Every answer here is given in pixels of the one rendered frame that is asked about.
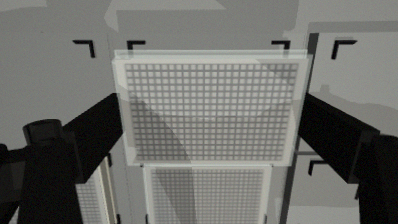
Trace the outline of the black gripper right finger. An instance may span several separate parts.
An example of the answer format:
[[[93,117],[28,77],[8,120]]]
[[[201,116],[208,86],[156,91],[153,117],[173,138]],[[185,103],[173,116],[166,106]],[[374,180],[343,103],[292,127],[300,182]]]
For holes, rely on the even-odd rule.
[[[360,224],[398,224],[398,137],[306,93],[297,133],[347,184]]]

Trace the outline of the grey flat deck plate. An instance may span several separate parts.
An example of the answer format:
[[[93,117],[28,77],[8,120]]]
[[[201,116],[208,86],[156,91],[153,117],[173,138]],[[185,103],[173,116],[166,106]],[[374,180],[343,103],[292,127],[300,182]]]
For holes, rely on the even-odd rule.
[[[0,32],[398,32],[398,0],[0,0]]]

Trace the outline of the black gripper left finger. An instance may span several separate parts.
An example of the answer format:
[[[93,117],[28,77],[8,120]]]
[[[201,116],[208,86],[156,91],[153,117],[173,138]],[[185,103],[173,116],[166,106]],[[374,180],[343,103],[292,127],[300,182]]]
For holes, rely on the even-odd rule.
[[[75,184],[88,181],[123,134],[117,94],[63,127],[45,119],[22,129],[24,148],[0,143],[0,224],[18,207],[17,224],[83,224]]]

